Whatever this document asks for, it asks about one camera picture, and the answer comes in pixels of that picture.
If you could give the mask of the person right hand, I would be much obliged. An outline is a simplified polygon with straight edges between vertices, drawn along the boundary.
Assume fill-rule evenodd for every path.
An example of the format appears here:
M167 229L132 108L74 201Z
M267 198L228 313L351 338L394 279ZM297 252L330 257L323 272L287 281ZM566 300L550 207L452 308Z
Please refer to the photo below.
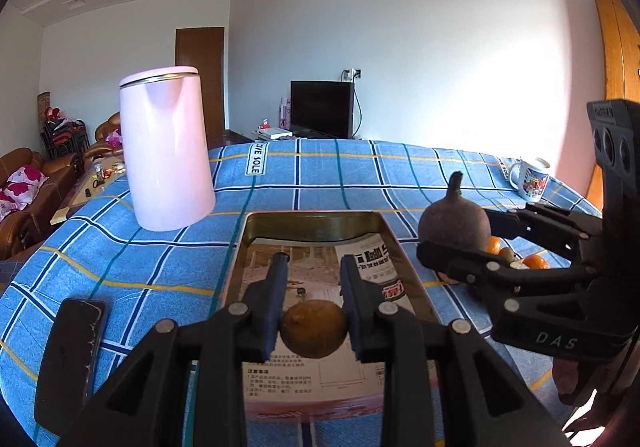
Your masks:
M596 393L590 409L565 427L570 439L602 427L591 446L639 445L639 349L593 370L587 363L555 359L552 379L567 405L585 406Z

